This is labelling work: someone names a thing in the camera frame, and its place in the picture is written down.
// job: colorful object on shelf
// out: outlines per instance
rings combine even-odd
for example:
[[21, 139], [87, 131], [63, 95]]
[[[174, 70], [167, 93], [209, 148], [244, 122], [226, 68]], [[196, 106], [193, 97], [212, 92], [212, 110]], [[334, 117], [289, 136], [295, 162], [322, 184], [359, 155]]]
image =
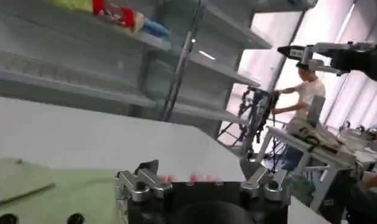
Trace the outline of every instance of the colorful object on shelf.
[[153, 22], [148, 18], [145, 18], [143, 30], [156, 37], [166, 37], [170, 34], [170, 31], [166, 27], [159, 23]]
[[105, 16], [113, 23], [124, 27], [127, 34], [140, 30], [156, 37], [167, 37], [170, 31], [163, 25], [146, 18], [142, 13], [127, 7], [118, 7], [106, 0], [51, 0], [56, 6], [70, 10], [91, 12], [95, 16]]

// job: black hair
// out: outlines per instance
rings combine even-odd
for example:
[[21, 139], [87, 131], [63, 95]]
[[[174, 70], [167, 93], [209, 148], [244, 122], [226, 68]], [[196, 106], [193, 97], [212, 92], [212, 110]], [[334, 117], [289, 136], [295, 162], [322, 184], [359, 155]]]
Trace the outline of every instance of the black hair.
[[310, 70], [310, 69], [309, 69], [309, 65], [302, 64], [302, 63], [300, 63], [300, 62], [298, 62], [295, 66], [296, 66], [297, 68], [302, 68], [303, 70], [306, 70], [306, 71]]

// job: black equipment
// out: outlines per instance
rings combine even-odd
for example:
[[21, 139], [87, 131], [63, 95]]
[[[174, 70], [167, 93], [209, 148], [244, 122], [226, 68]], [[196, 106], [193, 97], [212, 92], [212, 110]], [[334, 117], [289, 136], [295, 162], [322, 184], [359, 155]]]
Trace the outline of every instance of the black equipment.
[[[302, 64], [309, 65], [315, 71], [325, 71], [342, 75], [357, 70], [370, 79], [377, 81], [377, 44], [356, 43], [347, 44], [317, 43], [315, 45], [279, 47], [278, 52]], [[313, 54], [331, 58], [330, 66], [325, 66], [322, 60], [312, 59]]]
[[117, 173], [116, 200], [128, 224], [287, 223], [291, 196], [284, 170], [272, 176], [244, 158], [245, 182], [165, 183], [155, 175], [157, 167], [152, 161], [134, 174]]
[[[248, 98], [249, 94], [253, 93], [253, 98]], [[249, 111], [248, 125], [239, 124], [241, 131], [239, 137], [231, 145], [235, 146], [238, 142], [243, 142], [244, 152], [252, 151], [252, 143], [256, 137], [256, 142], [260, 143], [261, 132], [271, 114], [272, 109], [275, 108], [279, 99], [279, 92], [267, 92], [265, 90], [248, 86], [247, 90], [242, 95], [242, 102], [239, 106], [238, 117], [242, 117], [246, 111]], [[227, 133], [227, 130], [233, 125], [230, 123], [223, 130], [220, 131], [218, 138]]]

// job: white t-shirt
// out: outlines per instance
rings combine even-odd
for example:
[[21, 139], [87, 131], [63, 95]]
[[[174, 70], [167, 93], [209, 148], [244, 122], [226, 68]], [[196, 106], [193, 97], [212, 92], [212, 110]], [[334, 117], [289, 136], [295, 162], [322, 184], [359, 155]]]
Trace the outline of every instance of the white t-shirt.
[[[316, 80], [314, 82], [303, 82], [302, 84], [295, 87], [297, 92], [299, 93], [298, 103], [305, 102], [308, 105], [312, 104], [312, 100], [314, 96], [322, 96], [325, 97], [325, 86], [320, 80]], [[307, 119], [307, 114], [309, 112], [309, 108], [304, 108], [297, 110], [294, 117]]]

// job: yellow object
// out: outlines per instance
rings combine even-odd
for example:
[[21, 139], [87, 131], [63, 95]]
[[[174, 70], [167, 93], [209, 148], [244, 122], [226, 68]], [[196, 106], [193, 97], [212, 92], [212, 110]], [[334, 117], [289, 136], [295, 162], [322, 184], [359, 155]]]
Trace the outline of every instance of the yellow object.
[[142, 27], [144, 27], [144, 24], [145, 24], [145, 16], [142, 13], [136, 12], [134, 29], [126, 28], [121, 25], [116, 25], [115, 27], [116, 29], [123, 31], [126, 35], [132, 36], [136, 34], [138, 31], [140, 31]]
[[49, 3], [57, 7], [84, 12], [93, 12], [92, 0], [48, 0]]

